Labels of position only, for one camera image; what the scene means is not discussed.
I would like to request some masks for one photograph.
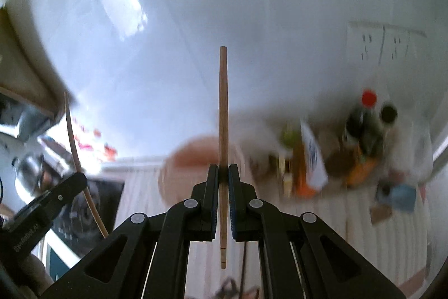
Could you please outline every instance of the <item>white edge strip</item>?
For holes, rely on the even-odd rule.
[[[75,266],[81,259],[53,232],[49,230],[45,241],[69,268]]]

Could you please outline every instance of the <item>wooden chopstick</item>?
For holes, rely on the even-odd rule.
[[[75,163],[75,169],[77,173],[82,173],[81,163],[79,162],[78,151],[76,150],[75,137],[73,136],[73,127],[72,127],[72,119],[70,116],[70,107],[69,107],[69,95],[67,92],[64,92],[64,105],[66,108],[66,120],[67,120],[67,133],[69,135],[70,142],[70,150],[72,151],[73,161]],[[98,226],[101,234],[104,238],[106,238],[109,233],[104,226],[104,223],[99,216],[99,213],[95,207],[95,203],[93,202],[92,196],[90,195],[89,188],[83,190],[84,197],[86,198],[87,205],[89,206],[90,211],[92,212],[93,218],[95,219],[96,225]]]
[[[220,95],[219,95],[219,156],[220,170],[220,244],[221,269],[227,262],[227,216],[228,216],[228,86],[227,86],[227,47],[220,47]]]

